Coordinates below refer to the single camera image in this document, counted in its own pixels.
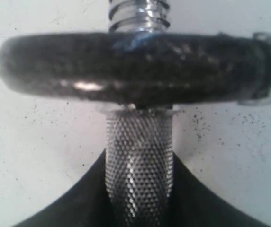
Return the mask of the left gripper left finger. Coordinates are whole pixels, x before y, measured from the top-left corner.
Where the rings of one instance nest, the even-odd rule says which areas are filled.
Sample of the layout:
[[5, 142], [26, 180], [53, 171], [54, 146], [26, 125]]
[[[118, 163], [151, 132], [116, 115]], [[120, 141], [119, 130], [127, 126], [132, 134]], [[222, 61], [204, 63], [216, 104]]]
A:
[[115, 227], [105, 186], [105, 151], [63, 196], [16, 227]]

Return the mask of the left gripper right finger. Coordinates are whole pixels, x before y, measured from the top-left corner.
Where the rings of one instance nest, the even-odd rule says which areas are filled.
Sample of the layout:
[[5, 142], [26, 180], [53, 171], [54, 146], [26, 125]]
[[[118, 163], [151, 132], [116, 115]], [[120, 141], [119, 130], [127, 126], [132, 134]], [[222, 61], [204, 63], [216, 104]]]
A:
[[168, 226], [263, 227], [264, 223], [221, 199], [174, 156], [174, 180]]

